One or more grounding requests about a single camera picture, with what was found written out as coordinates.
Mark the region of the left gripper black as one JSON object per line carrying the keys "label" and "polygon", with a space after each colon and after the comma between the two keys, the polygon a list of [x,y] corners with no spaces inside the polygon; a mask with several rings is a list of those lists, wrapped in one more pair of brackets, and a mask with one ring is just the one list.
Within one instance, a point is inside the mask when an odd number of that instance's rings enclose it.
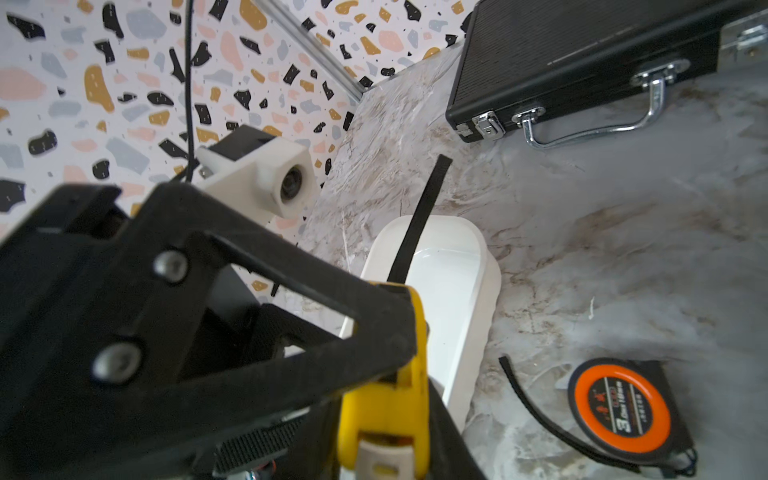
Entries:
{"label": "left gripper black", "polygon": [[280,307],[260,303],[225,267],[213,276],[179,380],[241,375],[250,384],[285,384],[296,377],[286,366],[285,348],[312,351],[339,341]]}

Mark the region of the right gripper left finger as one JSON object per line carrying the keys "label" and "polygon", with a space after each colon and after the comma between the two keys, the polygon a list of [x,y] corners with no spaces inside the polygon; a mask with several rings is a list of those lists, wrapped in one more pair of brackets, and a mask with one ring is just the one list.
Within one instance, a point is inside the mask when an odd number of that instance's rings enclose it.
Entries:
{"label": "right gripper left finger", "polygon": [[[416,354],[407,303],[298,249],[192,185],[135,217],[115,186],[59,187],[1,246],[1,475],[155,479]],[[296,375],[181,382],[213,276],[338,336],[284,349]]]}

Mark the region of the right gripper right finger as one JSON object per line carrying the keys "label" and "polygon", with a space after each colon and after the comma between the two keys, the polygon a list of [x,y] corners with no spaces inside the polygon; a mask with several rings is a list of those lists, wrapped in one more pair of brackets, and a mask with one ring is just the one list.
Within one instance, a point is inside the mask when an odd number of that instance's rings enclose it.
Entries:
{"label": "right gripper right finger", "polygon": [[472,457],[440,394],[429,381],[429,479],[483,480],[485,475]]}

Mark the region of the yellow tape measure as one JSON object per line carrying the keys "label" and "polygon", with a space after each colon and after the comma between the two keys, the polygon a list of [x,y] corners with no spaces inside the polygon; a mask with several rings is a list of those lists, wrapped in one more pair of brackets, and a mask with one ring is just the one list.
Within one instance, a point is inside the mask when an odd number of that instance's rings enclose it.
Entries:
{"label": "yellow tape measure", "polygon": [[429,471],[428,325],[420,296],[406,279],[451,163],[438,156],[386,280],[373,283],[411,308],[416,354],[396,372],[343,397],[336,456],[357,479],[423,479]]}

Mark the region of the orange black tape measure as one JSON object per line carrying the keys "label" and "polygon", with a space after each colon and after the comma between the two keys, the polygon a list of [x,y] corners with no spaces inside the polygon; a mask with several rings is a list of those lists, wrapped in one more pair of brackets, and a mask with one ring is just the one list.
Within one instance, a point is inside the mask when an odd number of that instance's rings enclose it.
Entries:
{"label": "orange black tape measure", "polygon": [[699,455],[660,361],[602,357],[575,368],[568,381],[568,405],[588,442],[532,403],[509,357],[501,356],[499,364],[529,414],[590,460],[651,479],[697,475]]}

